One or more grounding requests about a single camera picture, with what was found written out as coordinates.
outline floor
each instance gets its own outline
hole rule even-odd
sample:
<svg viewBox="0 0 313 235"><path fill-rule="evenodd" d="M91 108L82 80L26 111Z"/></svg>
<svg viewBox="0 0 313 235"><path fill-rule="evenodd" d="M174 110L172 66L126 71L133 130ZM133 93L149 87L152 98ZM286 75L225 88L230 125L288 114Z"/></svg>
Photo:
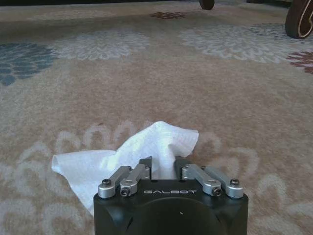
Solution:
<svg viewBox="0 0 313 235"><path fill-rule="evenodd" d="M163 120L238 177L248 234L313 230L313 37L287 8L196 1L0 8L0 234L93 234L54 154L116 149Z"/></svg>

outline dark furniture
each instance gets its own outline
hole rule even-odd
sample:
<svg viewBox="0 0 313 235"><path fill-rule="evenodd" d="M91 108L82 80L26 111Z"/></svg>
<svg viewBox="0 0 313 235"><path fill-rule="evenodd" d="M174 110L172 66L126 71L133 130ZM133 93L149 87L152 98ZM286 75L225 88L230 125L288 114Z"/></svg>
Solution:
<svg viewBox="0 0 313 235"><path fill-rule="evenodd" d="M290 37L308 37L313 30L313 0L293 0L285 27Z"/></svg>

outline screw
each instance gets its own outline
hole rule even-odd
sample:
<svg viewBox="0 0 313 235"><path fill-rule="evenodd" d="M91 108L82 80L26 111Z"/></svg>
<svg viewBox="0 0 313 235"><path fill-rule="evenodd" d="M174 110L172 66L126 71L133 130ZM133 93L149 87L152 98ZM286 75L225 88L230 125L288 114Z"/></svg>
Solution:
<svg viewBox="0 0 313 235"><path fill-rule="evenodd" d="M122 197L127 197L129 196L130 192L131 191L129 190L129 188L121 188L120 194Z"/></svg>
<svg viewBox="0 0 313 235"><path fill-rule="evenodd" d="M110 184L112 183L112 181L111 181L110 179L104 179L104 180L102 181L102 183L103 183L105 186L108 186L108 185L110 185Z"/></svg>
<svg viewBox="0 0 313 235"><path fill-rule="evenodd" d="M238 179L231 179L230 180L230 185L238 186L239 185L239 180Z"/></svg>
<svg viewBox="0 0 313 235"><path fill-rule="evenodd" d="M213 193L213 196L221 196L222 190L220 188L214 188L212 193Z"/></svg>

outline caster wheel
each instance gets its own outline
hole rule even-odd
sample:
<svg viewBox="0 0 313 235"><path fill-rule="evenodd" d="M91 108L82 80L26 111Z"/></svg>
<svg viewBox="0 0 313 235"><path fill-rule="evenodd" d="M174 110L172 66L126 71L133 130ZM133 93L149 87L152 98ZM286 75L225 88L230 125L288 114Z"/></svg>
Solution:
<svg viewBox="0 0 313 235"><path fill-rule="evenodd" d="M211 10L214 7L214 0L199 0L199 3L204 10Z"/></svg>
<svg viewBox="0 0 313 235"><path fill-rule="evenodd" d="M313 1L294 0L288 11L285 29L288 36L297 39L308 37L313 31Z"/></svg>

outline white tissue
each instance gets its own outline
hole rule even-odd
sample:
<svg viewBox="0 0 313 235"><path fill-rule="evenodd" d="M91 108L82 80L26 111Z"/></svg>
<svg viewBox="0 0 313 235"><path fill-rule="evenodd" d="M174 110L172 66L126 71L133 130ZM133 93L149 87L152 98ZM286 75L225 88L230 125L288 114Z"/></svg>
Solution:
<svg viewBox="0 0 313 235"><path fill-rule="evenodd" d="M93 214L93 196L98 185L121 165L135 167L139 159L152 156L152 178L174 179L175 156L191 154L198 136L196 130L158 121L130 137L116 151L91 150L54 155L51 168L68 180L74 193Z"/></svg>

